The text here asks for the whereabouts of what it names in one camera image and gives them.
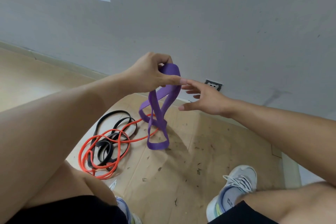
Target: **orange resistance band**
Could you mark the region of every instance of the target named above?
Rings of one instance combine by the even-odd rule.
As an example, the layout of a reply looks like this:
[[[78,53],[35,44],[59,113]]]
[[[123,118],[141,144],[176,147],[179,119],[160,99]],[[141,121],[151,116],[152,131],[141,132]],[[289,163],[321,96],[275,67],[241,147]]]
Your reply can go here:
[[[141,137],[141,138],[138,138],[138,139],[134,139],[134,140],[130,140],[128,135],[124,132],[125,128],[127,128],[128,126],[132,125],[132,124],[135,124],[135,123],[138,123],[142,121],[142,119],[139,119],[139,120],[136,120],[136,121],[133,121],[131,123],[128,123],[126,124],[121,130],[119,129],[109,129],[107,131],[105,131],[103,134],[101,135],[96,135],[96,136],[92,136],[90,137],[88,140],[86,140],[86,142],[83,144],[83,146],[81,147],[80,151],[79,151],[79,154],[78,154],[78,164],[79,166],[81,167],[81,169],[84,171],[84,172],[87,172],[89,174],[92,174],[93,176],[95,176],[95,173],[97,170],[99,169],[105,169],[105,168],[108,168],[108,167],[113,167],[111,171],[108,171],[106,174],[103,174],[103,175],[99,175],[99,176],[96,176],[98,179],[100,180],[107,180],[109,178],[112,177],[113,173],[115,172],[115,170],[117,169],[118,167],[118,164],[120,162],[120,160],[126,155],[126,153],[128,152],[128,149],[130,147],[128,147],[125,151],[125,154],[120,157],[121,155],[121,151],[120,151],[120,148],[121,148],[121,144],[122,143],[134,143],[134,142],[137,142],[137,141],[140,141],[142,139],[146,139],[148,136],[144,136],[144,137]],[[106,136],[107,133],[109,133],[110,131],[119,131],[119,136],[118,136],[118,140],[112,140],[110,138],[108,138]],[[158,128],[150,134],[150,136],[154,135],[156,132],[158,131]],[[121,134],[123,134],[127,140],[123,140],[121,141],[120,138],[121,138]],[[118,155],[117,155],[117,160],[115,162],[108,162],[105,166],[97,166],[94,164],[93,162],[93,152],[92,152],[92,148],[95,147],[96,143],[100,140],[100,138],[102,137],[105,137],[107,138],[108,140],[110,140],[111,142],[113,143],[118,143]],[[96,140],[94,141],[94,143],[90,146],[90,148],[85,152],[84,154],[84,157],[82,157],[82,154],[83,154],[83,151],[84,149],[86,148],[86,146],[90,143],[90,141],[92,139],[96,138]],[[91,163],[92,163],[92,166],[93,168],[91,170],[87,170],[86,167],[85,167],[85,162],[87,162],[87,158],[88,158],[88,154],[90,153],[90,158],[91,158]]]

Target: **fingernail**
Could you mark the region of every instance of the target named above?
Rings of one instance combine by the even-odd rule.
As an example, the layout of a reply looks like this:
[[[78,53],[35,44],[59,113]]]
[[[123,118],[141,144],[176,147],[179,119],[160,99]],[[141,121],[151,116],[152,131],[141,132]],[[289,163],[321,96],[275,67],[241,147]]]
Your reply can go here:
[[[181,84],[181,85],[186,85],[186,84],[187,84],[187,79],[185,79],[185,78],[181,78],[181,80],[180,80],[180,84]]]

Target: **purple resistance band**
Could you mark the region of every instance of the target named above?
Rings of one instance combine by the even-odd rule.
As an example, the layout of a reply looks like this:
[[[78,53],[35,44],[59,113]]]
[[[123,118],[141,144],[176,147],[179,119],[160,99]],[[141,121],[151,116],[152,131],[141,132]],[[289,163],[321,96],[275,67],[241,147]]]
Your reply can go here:
[[[159,71],[163,74],[167,75],[178,75],[180,76],[180,70],[177,65],[167,63],[159,68]],[[147,146],[151,150],[163,150],[169,146],[169,138],[166,130],[167,122],[164,120],[165,113],[167,109],[171,106],[171,104],[175,101],[177,96],[179,95],[181,90],[180,85],[166,85],[166,87],[162,87],[157,92],[155,90],[149,92],[148,100],[143,102],[140,106],[139,114],[140,117],[148,123],[148,138],[147,138]],[[167,96],[165,102],[160,109],[158,100]],[[151,116],[146,116],[142,109],[147,106],[151,106],[152,112]],[[161,143],[151,143],[149,141],[149,135],[151,133],[151,126],[158,127],[166,137],[166,141]]]

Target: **hand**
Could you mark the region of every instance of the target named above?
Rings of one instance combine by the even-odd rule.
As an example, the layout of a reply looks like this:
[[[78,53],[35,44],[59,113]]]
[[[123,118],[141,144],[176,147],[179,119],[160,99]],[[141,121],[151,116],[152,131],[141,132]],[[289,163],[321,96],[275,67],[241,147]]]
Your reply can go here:
[[[159,86],[182,85],[187,80],[177,75],[159,72],[160,64],[173,63],[167,54],[148,52],[126,71],[122,72],[123,87],[128,94],[149,92]]]
[[[221,115],[229,118],[233,111],[234,99],[228,98],[213,87],[194,80],[187,80],[187,85],[182,86],[187,94],[196,94],[196,102],[180,106],[180,111],[200,110],[208,114]]]

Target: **gray wall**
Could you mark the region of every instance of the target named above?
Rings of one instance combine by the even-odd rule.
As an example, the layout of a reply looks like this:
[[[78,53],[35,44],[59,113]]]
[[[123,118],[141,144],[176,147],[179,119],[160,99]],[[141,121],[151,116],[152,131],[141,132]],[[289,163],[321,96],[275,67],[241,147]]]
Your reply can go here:
[[[335,0],[0,0],[0,40],[103,73],[147,51],[230,97],[336,111]]]

